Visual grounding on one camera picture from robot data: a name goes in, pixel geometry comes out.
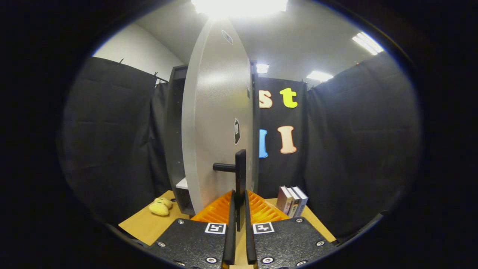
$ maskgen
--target blue letter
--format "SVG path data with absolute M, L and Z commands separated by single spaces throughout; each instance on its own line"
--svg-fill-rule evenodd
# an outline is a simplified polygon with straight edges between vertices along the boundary
M 266 134 L 266 130 L 259 130 L 259 158 L 266 158 L 269 155 L 266 152 Z

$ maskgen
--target curtain rod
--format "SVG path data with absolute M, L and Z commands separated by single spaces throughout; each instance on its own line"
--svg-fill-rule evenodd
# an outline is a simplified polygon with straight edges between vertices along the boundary
M 159 80 L 161 80 L 161 81 L 164 81 L 164 82 L 168 82 L 167 80 L 158 77 L 156 74 L 158 74 L 158 72 L 156 72 L 156 73 L 154 74 L 154 77 L 155 77 L 155 78 L 157 78 L 157 79 L 159 79 Z

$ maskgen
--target white wall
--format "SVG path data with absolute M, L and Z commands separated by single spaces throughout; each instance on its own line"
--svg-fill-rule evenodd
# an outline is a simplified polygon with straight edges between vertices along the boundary
M 93 55 L 169 80 L 171 70 L 184 63 L 141 26 L 133 23 L 116 33 Z

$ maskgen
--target foam letter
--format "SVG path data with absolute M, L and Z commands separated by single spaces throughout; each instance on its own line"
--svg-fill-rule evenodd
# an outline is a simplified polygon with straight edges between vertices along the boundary
M 259 91 L 259 107 L 260 108 L 270 108 L 272 106 L 271 93 L 268 90 Z
M 292 126 L 282 126 L 277 128 L 277 131 L 281 133 L 282 137 L 282 154 L 294 153 L 297 151 L 297 148 L 294 147 L 294 142 L 292 141 L 292 130 L 294 127 Z
M 286 107 L 294 108 L 297 106 L 297 102 L 294 102 L 292 99 L 292 96 L 297 96 L 297 92 L 292 91 L 291 88 L 285 88 L 281 91 L 279 91 L 280 94 L 282 94 L 282 98 L 284 100 L 284 105 Z
M 259 158 L 266 158 L 269 155 L 266 152 L 266 134 L 267 130 L 259 130 Z

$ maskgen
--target orange foam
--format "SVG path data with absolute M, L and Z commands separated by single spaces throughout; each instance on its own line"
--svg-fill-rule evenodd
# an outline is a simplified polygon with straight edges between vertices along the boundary
M 226 223 L 229 224 L 229 205 L 231 203 L 232 191 L 217 198 L 214 202 L 201 210 L 196 216 L 192 217 L 193 221 Z
M 251 191 L 247 191 L 247 194 L 249 196 L 250 222 L 252 224 L 290 219 L 284 212 L 261 196 Z

